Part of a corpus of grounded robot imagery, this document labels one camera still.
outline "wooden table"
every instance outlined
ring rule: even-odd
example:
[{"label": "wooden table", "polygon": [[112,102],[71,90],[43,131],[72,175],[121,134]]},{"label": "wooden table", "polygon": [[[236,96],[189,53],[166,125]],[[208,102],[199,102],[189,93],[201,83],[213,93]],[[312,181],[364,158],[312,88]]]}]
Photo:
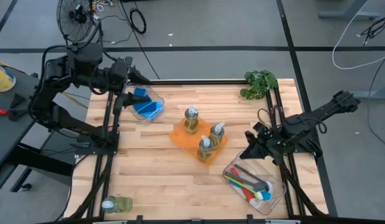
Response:
[{"label": "wooden table", "polygon": [[[294,80],[278,80],[286,116],[302,112]],[[248,206],[222,179],[222,171],[248,143],[244,132],[258,121],[259,108],[267,108],[266,100],[245,100],[239,91],[246,85],[158,85],[153,86],[164,98],[164,113],[153,124],[137,122],[128,109],[120,116],[120,143],[113,159],[108,195],[133,198],[129,213],[106,214],[106,220],[246,219],[287,218],[285,199],[269,215],[261,215]],[[103,123],[107,96],[92,95],[86,121]],[[201,118],[216,124],[225,121],[227,146],[209,167],[178,149],[169,139],[173,127],[184,118],[184,111],[193,105]],[[89,156],[76,168],[72,195],[65,211],[71,215],[82,203],[92,186],[96,156]],[[272,159],[260,163],[280,180]],[[302,189],[323,212],[327,212],[323,189],[313,156],[295,154],[295,163]],[[295,214],[298,214],[295,192],[291,189]],[[98,215],[101,192],[97,194],[95,215]]]}]

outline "potted plant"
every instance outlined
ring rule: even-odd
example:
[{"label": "potted plant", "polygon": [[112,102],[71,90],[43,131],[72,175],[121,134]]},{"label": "potted plant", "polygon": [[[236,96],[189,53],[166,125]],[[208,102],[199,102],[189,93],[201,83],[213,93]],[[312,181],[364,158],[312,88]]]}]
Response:
[{"label": "potted plant", "polygon": [[250,88],[243,88],[240,94],[242,97],[247,98],[247,100],[260,100],[266,96],[267,90],[278,87],[274,74],[267,70],[260,72],[256,70],[249,71],[244,77],[248,81]]}]

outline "soap bottle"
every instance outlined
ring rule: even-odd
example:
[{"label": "soap bottle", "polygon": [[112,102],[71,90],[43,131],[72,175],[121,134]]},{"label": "soap bottle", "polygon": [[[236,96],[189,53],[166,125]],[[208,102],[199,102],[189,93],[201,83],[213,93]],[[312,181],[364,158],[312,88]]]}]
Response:
[{"label": "soap bottle", "polygon": [[222,142],[222,138],[224,135],[224,124],[225,122],[222,122],[211,127],[211,135],[209,136],[209,139],[213,141],[213,150],[218,149],[220,143]]},{"label": "soap bottle", "polygon": [[208,161],[212,155],[212,151],[213,151],[213,142],[209,138],[207,138],[205,135],[202,135],[202,139],[199,142],[198,159],[203,162]]},{"label": "soap bottle", "polygon": [[129,197],[108,196],[101,204],[105,213],[129,212],[133,206],[133,201]]},{"label": "soap bottle", "polygon": [[189,134],[195,134],[198,130],[198,110],[190,106],[184,113],[186,121],[184,122],[184,129]]}]

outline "blue block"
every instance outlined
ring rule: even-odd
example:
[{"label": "blue block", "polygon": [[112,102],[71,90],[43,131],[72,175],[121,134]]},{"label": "blue block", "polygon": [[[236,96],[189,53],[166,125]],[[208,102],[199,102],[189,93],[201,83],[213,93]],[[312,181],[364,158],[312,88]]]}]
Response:
[{"label": "blue block", "polygon": [[157,109],[157,105],[158,103],[157,102],[149,102],[146,104],[146,106],[144,106],[143,108],[141,108],[139,111],[138,111],[138,114],[146,114],[146,113],[152,113],[154,111],[156,111]]},{"label": "blue block", "polygon": [[272,194],[268,193],[267,191],[263,190],[260,192],[263,195],[263,200],[271,200]]},{"label": "blue block", "polygon": [[134,95],[136,95],[136,96],[146,96],[147,95],[147,90],[144,89],[144,88],[135,88]]},{"label": "blue block", "polygon": [[[135,92],[134,92],[134,95],[136,96],[146,96],[149,98],[149,96],[147,96],[147,90],[144,89],[144,88],[135,88]],[[148,106],[149,104],[151,104],[151,99],[149,102],[144,102],[144,103],[138,103],[138,104],[135,104],[133,105],[133,108],[135,109],[135,111],[142,115],[143,112],[140,112],[140,110],[142,110],[144,107]]]},{"label": "blue block", "polygon": [[143,116],[145,116],[150,121],[155,119],[155,117],[157,117],[157,115],[163,110],[163,107],[158,102],[154,102],[154,105],[156,108],[154,112],[148,112],[143,114]]}]

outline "concrete floor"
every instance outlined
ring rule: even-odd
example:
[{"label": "concrete floor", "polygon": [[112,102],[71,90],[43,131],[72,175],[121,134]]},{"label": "concrete floor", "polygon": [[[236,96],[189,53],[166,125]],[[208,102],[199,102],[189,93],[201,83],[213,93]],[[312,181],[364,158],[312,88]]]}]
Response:
[{"label": "concrete floor", "polygon": [[[334,46],[347,21],[323,20],[320,10],[344,10],[351,1],[283,0],[295,46]],[[11,1],[0,1],[0,20]],[[139,2],[146,17],[147,33],[139,37],[144,47],[262,45],[286,46],[277,4],[273,0],[158,0]],[[0,33],[0,49],[46,48],[63,44],[55,20],[57,1],[18,0]],[[132,3],[125,4],[126,10]],[[385,0],[370,0],[365,10],[385,15]],[[100,16],[121,15],[118,8],[105,6]],[[352,23],[341,46],[358,46],[364,37],[356,34],[371,21]],[[130,28],[123,21],[103,21],[104,39],[125,39]],[[367,45],[385,45],[385,31]],[[137,47],[132,36],[128,42],[107,47]],[[49,54],[49,58],[61,54]],[[115,57],[132,56],[134,64],[147,78],[155,79],[141,52],[117,52]],[[339,90],[367,90],[379,63],[355,70],[338,70],[331,52],[297,52],[312,109],[328,102]],[[246,70],[267,69],[277,78],[295,78],[289,52],[221,51],[221,52],[148,52],[161,78],[242,78]],[[385,56],[385,52],[337,52],[336,61],[348,67]],[[39,72],[41,54],[0,54],[0,60],[27,73]],[[102,67],[110,65],[104,59]],[[385,64],[374,90],[385,85]],[[87,88],[71,88],[71,93],[89,97]],[[86,110],[59,96],[58,104],[73,116],[84,119]],[[352,114],[334,116],[326,121],[328,133],[320,135],[336,209],[340,217],[385,220],[385,147],[370,132],[366,121],[366,104]],[[385,139],[385,101],[371,101],[371,124]],[[47,131],[35,125],[23,142],[40,147]],[[69,187],[33,172],[28,182],[34,190],[19,194],[8,192],[19,169],[0,192],[1,223],[48,222],[62,211]],[[17,210],[17,216],[10,211]]]}]

